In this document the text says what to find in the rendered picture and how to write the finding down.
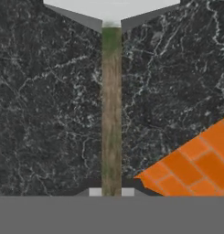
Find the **wooden-handled spatula with white head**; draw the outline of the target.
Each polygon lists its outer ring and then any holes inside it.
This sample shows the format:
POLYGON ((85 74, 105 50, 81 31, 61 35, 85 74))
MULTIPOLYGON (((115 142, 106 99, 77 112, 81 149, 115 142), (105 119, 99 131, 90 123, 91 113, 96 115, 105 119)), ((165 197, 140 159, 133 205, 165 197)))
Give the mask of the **wooden-handled spatula with white head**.
POLYGON ((122 195, 122 33, 177 8, 181 0, 43 0, 101 33, 101 196, 122 195))

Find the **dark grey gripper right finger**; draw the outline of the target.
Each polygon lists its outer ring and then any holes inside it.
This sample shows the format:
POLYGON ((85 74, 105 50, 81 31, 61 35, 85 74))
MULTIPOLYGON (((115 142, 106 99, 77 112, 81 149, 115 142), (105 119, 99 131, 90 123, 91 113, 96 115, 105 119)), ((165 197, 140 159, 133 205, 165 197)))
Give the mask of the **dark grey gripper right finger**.
POLYGON ((137 196, 160 197, 160 194, 152 189, 146 188, 139 178, 123 178, 122 196, 123 197, 137 197, 137 196))

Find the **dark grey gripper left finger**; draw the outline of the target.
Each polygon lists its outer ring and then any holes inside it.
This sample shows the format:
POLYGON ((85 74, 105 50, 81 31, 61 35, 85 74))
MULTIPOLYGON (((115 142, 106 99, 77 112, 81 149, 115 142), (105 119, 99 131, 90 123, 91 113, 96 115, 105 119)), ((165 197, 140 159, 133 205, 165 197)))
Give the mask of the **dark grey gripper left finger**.
POLYGON ((83 181, 83 184, 77 192, 78 197, 100 197, 101 180, 98 178, 89 178, 83 181))

